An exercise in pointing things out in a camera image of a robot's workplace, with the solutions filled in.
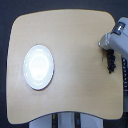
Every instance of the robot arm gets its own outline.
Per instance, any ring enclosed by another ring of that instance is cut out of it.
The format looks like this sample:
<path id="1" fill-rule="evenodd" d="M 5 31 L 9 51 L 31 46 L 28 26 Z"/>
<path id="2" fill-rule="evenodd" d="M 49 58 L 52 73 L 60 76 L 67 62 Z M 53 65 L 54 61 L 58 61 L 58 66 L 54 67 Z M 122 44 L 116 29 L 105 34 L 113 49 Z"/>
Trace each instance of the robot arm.
<path id="1" fill-rule="evenodd" d="M 106 33 L 99 42 L 105 50 L 113 49 L 128 60 L 128 18 L 121 18 L 111 33 Z"/>

